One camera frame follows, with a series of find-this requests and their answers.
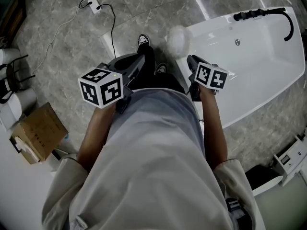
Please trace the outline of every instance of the person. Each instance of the person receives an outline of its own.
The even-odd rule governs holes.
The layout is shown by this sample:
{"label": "person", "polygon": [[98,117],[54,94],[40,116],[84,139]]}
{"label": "person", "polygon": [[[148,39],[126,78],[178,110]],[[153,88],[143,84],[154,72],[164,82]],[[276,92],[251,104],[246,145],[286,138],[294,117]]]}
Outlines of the person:
{"label": "person", "polygon": [[145,65],[123,114],[96,108],[76,160],[64,159],[42,210],[46,230],[255,229],[255,199],[227,145],[213,92],[203,86],[204,135],[166,64]]}

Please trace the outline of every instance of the black and white sneaker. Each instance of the black and white sneaker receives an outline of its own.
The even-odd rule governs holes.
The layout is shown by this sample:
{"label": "black and white sneaker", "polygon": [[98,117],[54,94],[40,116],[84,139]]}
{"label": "black and white sneaker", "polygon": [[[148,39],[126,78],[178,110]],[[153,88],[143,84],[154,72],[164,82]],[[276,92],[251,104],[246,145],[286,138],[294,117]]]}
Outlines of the black and white sneaker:
{"label": "black and white sneaker", "polygon": [[160,63],[156,69],[156,71],[154,72],[154,74],[157,73],[166,73],[166,64],[165,63]]}
{"label": "black and white sneaker", "polygon": [[150,45],[150,43],[149,43],[149,37],[148,37],[146,34],[141,34],[141,35],[139,36],[138,44],[139,44],[139,46],[141,46],[142,44],[148,44],[148,45]]}

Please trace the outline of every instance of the black faucet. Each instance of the black faucet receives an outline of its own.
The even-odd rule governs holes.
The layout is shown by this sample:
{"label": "black faucet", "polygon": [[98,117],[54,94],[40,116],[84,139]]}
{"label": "black faucet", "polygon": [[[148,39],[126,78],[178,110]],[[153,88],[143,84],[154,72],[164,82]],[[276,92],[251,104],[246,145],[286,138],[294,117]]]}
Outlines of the black faucet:
{"label": "black faucet", "polygon": [[289,20],[289,23],[290,23],[290,34],[287,37],[284,38],[285,41],[289,41],[291,39],[291,37],[293,36],[294,27],[293,27],[293,23],[292,23],[290,16],[287,13],[285,13],[284,11],[286,11],[285,8],[277,8],[277,9],[273,9],[273,10],[262,10],[262,9],[250,10],[246,13],[241,12],[241,13],[235,14],[234,20],[236,20],[236,21],[247,20],[249,18],[255,18],[257,16],[266,16],[267,14],[282,14],[285,17],[287,17],[287,19]]}

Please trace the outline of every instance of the gray tile floor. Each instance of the gray tile floor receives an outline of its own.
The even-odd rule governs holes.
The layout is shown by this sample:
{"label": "gray tile floor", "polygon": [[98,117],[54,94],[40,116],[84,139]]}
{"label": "gray tile floor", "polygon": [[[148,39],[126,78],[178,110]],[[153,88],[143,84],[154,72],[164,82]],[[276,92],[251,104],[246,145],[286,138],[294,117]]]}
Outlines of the gray tile floor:
{"label": "gray tile floor", "polygon": [[[116,14],[114,42],[120,54],[137,49],[137,37],[147,33],[157,61],[169,61],[164,37],[174,25],[190,26],[204,20],[241,10],[292,6],[300,29],[307,27],[307,11],[300,0],[99,0],[111,3]],[[80,0],[27,0],[27,18],[15,44],[23,62],[32,72],[45,56],[46,47],[57,27],[72,18]],[[201,2],[206,13],[200,9]],[[77,77],[86,69],[108,62],[112,55],[104,48],[102,37],[110,36],[113,14],[103,8],[93,15],[90,8],[78,10],[76,18],[60,28],[52,51],[36,72],[31,85],[38,103],[51,103],[70,136],[67,149],[78,150],[93,107],[81,99]],[[307,123],[305,76],[274,100],[224,130],[230,157],[237,157],[245,170],[267,163],[274,152],[283,149],[293,135]]]}

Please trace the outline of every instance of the power outlet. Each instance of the power outlet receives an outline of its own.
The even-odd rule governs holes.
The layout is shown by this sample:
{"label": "power outlet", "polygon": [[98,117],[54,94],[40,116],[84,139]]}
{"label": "power outlet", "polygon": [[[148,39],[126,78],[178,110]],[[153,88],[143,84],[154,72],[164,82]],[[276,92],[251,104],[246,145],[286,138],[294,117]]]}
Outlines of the power outlet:
{"label": "power outlet", "polygon": [[97,9],[97,7],[100,5],[98,3],[98,0],[88,0],[87,2],[92,2],[92,4],[90,4],[90,7],[93,13],[99,13],[101,11],[101,8]]}

